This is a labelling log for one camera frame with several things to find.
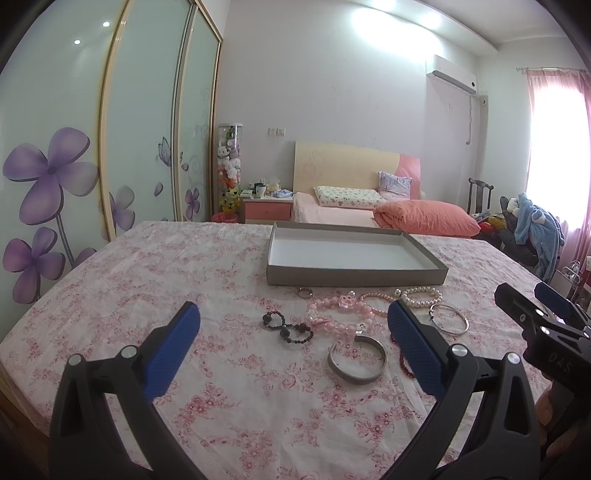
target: purple flower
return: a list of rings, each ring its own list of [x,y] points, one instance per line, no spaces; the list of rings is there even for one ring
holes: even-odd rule
[[[187,211],[185,212],[185,218],[188,220],[193,221],[193,212],[199,213],[199,209],[201,208],[201,204],[199,203],[199,190],[194,189],[191,193],[191,190],[187,190],[185,194],[185,203],[187,204]]]
[[[76,268],[78,265],[80,265],[83,261],[88,260],[88,258],[90,258],[95,253],[96,253],[96,250],[94,248],[91,248],[91,247],[85,248],[76,257],[76,260],[74,261],[74,268]]]
[[[25,143],[10,152],[2,172],[12,181],[35,181],[22,201],[21,222],[39,225],[54,219],[64,206],[64,191],[83,197],[95,188],[99,170],[89,162],[76,162],[88,150],[90,139],[80,130],[65,127],[49,143],[47,157]]]
[[[115,232],[117,231],[117,225],[119,225],[119,227],[124,231],[127,231],[133,227],[135,222],[135,212],[128,209],[128,206],[131,205],[134,200],[134,191],[127,185],[123,185],[117,191],[115,200],[113,200],[113,196],[109,192],[109,201],[111,203],[113,222],[115,223]]]
[[[33,247],[20,238],[8,242],[2,257],[2,266],[13,273],[22,272],[12,289],[12,299],[17,303],[33,303],[39,299],[41,275],[48,280],[58,280],[64,273],[66,256],[51,252],[57,233],[46,226],[37,229]]]
[[[156,155],[156,160],[162,160],[162,163],[164,163],[164,165],[167,167],[172,165],[170,158],[170,145],[164,137],[162,137],[162,143],[158,144],[158,155]]]

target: sliding wardrobe door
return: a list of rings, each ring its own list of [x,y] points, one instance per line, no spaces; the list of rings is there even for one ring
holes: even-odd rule
[[[195,9],[186,38],[178,98],[177,171],[181,202],[179,218],[209,220],[213,90],[220,42],[203,13]]]
[[[122,29],[103,96],[110,236],[176,217],[172,115],[190,5],[135,0]]]
[[[0,340],[106,244],[98,99],[125,3],[54,2],[0,74]]]

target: silver ring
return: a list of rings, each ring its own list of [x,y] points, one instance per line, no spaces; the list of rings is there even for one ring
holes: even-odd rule
[[[350,382],[350,383],[353,383],[356,385],[365,385],[367,383],[371,383],[371,382],[377,380],[384,373],[384,369],[386,368],[386,364],[388,363],[388,354],[386,353],[384,346],[380,342],[378,342],[375,338],[371,338],[366,335],[355,335],[355,338],[353,339],[353,341],[368,343],[379,352],[379,355],[382,359],[382,366],[379,369],[379,372],[372,375],[371,377],[357,377],[356,375],[351,375],[351,374],[348,374],[347,372],[341,370],[332,358],[332,355],[333,355],[335,349],[337,348],[338,343],[336,343],[332,347],[330,347],[330,350],[329,350],[329,356],[328,356],[327,360],[328,360],[330,369],[336,375],[341,377],[343,380],[346,380],[347,382]]]
[[[297,289],[297,295],[301,299],[309,299],[312,296],[312,289],[308,287],[300,287]]]
[[[435,308],[448,309],[448,310],[451,310],[452,312],[456,313],[457,315],[460,316],[460,318],[462,320],[464,320],[464,323],[466,324],[466,328],[464,328],[461,332],[451,332],[449,330],[446,330],[442,326],[438,325],[437,322],[435,322],[435,318],[433,316],[433,309],[435,309]],[[436,303],[435,305],[432,305],[431,308],[429,309],[429,317],[430,317],[431,321],[433,322],[433,325],[435,325],[442,332],[449,333],[450,335],[455,335],[455,336],[464,335],[464,333],[466,333],[468,331],[468,328],[470,328],[470,324],[468,323],[468,319],[464,316],[464,314],[462,312],[455,309],[454,307],[450,307],[449,305],[445,305],[444,303]]]

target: hand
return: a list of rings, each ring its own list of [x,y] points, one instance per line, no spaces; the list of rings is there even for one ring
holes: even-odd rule
[[[544,393],[540,395],[538,401],[535,403],[535,415],[538,417],[538,423],[540,424],[540,445],[545,445],[548,440],[548,431],[546,426],[552,421],[552,415],[554,409],[550,403],[550,389],[552,386],[546,388]],[[556,439],[546,450],[546,457],[554,457],[562,455],[579,434],[580,424],[573,425],[568,431],[563,433]]]

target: window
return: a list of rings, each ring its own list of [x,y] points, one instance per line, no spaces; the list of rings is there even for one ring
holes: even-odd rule
[[[533,112],[526,193],[572,231],[583,226],[589,200],[589,119],[577,76],[550,73],[528,72]]]

